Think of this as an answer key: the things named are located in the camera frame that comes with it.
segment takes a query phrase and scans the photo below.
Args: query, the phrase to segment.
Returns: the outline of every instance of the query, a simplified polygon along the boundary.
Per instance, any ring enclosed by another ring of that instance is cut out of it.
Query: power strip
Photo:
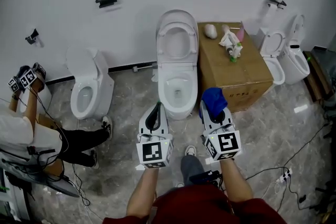
[[[292,176],[292,174],[293,174],[292,168],[289,168],[289,170],[285,171],[277,181],[283,183],[286,179],[286,181],[288,182],[289,176]]]

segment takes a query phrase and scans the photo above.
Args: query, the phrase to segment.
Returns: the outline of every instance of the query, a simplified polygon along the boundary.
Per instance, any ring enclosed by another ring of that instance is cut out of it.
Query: baseboard
[[[133,67],[147,67],[147,66],[151,66],[152,64],[154,64],[156,61],[154,62],[142,62],[142,63],[135,63],[133,65],[127,65],[127,66],[120,66],[120,67],[110,67],[109,68],[109,73],[112,72],[118,72],[118,71],[123,71],[123,70],[129,70],[132,69]],[[53,85],[53,84],[57,84],[57,83],[61,83],[61,82],[66,82],[69,80],[73,80],[75,79],[74,76],[68,76],[65,78],[60,78],[60,79],[54,79],[54,80],[50,80],[48,82],[46,82],[46,85]]]

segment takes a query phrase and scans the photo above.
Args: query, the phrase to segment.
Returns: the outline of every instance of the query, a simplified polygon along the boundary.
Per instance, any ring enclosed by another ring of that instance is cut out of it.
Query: gray pants
[[[204,173],[203,166],[200,160],[193,155],[186,155],[181,160],[181,172],[183,175],[184,186],[193,185],[189,180],[191,176]]]

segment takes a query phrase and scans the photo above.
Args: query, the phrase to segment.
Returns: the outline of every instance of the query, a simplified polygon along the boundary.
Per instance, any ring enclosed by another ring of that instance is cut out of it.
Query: white sneaker
[[[102,127],[109,132],[109,138],[107,138],[107,140],[111,140],[113,137],[112,134],[112,120],[109,116],[104,116],[103,117],[103,125]]]
[[[184,187],[184,183],[183,182],[178,182],[175,186],[175,188],[182,188]]]
[[[91,150],[91,156],[94,158],[94,165],[92,166],[92,168],[93,169],[98,169],[99,168],[99,163],[98,163],[97,151]]]
[[[186,150],[185,150],[185,153],[184,153],[184,155],[186,156],[186,155],[193,155],[193,156],[195,156],[196,157],[196,148],[194,147],[194,146],[188,146],[187,148],[186,148]]]

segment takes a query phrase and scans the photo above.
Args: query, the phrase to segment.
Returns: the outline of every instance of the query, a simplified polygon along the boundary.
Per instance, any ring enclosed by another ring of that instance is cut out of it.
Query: pink object
[[[238,30],[236,36],[237,36],[237,38],[239,39],[240,42],[243,41],[243,39],[244,39],[244,26],[243,26],[243,24],[240,24],[240,29]]]

